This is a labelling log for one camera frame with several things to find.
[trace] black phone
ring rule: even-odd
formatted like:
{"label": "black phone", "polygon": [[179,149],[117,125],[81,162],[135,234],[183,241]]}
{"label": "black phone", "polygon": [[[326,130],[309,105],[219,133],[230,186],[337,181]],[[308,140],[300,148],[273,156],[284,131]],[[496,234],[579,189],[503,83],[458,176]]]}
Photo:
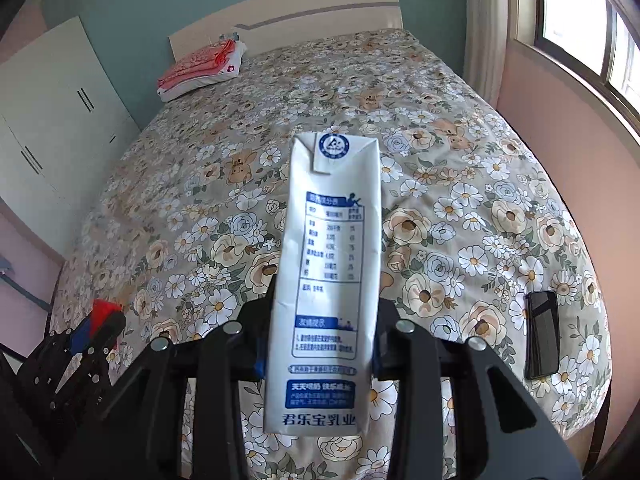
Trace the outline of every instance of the black phone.
{"label": "black phone", "polygon": [[560,325],[558,298],[552,290],[526,295],[527,354],[524,376],[527,379],[555,374],[560,367]]}

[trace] floral duvet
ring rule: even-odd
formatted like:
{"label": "floral duvet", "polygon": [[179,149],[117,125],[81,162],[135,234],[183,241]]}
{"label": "floral duvet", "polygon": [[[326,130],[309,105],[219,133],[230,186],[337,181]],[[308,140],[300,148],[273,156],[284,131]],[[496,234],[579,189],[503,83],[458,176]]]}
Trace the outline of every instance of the floral duvet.
{"label": "floral duvet", "polygon": [[[525,294],[556,292],[560,368],[523,382],[565,438],[589,424],[609,384],[610,341],[580,233],[516,133],[405,30],[261,54],[238,78],[166,105],[84,222],[53,328],[76,326],[93,298],[123,304],[126,329],[108,355],[115,381],[159,333],[184,342],[233,319],[278,270],[289,140],[303,131],[378,139],[380,295],[401,316],[447,340],[481,336],[522,379]],[[240,391],[255,478],[385,477],[395,384],[372,381],[368,434],[335,438],[263,433],[263,392],[261,384]],[[446,380],[442,419],[446,478],[456,466]],[[189,394],[186,465],[192,425]]]}

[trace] folded blanket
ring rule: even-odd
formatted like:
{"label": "folded blanket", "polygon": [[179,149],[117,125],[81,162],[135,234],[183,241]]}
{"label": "folded blanket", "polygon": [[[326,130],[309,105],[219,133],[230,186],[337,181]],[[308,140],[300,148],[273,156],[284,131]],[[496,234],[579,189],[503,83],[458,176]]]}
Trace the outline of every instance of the folded blanket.
{"label": "folded blanket", "polygon": [[158,79],[158,88],[168,90],[187,79],[215,73],[217,69],[224,67],[235,47],[234,40],[226,40],[192,52],[176,62]]}
{"label": "folded blanket", "polygon": [[200,67],[196,67],[196,72],[189,72],[171,80],[171,84],[169,84],[167,88],[159,87],[158,96],[163,102],[168,102],[195,88],[201,88],[237,77],[240,72],[242,55],[245,51],[246,45],[242,41],[236,41],[233,52],[228,55],[227,60],[222,66],[213,70],[200,70]]}

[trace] white milk carton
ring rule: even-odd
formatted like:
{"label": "white milk carton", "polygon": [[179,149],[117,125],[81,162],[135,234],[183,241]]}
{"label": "white milk carton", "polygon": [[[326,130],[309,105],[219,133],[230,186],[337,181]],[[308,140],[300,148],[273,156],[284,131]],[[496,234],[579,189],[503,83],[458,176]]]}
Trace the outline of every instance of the white milk carton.
{"label": "white milk carton", "polygon": [[368,430],[381,225],[377,139],[296,135],[271,313],[265,432]]}

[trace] blue circular logo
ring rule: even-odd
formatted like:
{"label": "blue circular logo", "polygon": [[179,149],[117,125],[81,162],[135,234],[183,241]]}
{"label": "blue circular logo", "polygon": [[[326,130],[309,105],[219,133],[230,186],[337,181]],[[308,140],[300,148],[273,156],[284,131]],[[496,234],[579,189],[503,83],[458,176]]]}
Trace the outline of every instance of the blue circular logo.
{"label": "blue circular logo", "polygon": [[319,145],[320,152],[327,158],[342,158],[349,151],[349,141],[342,135],[324,134]]}

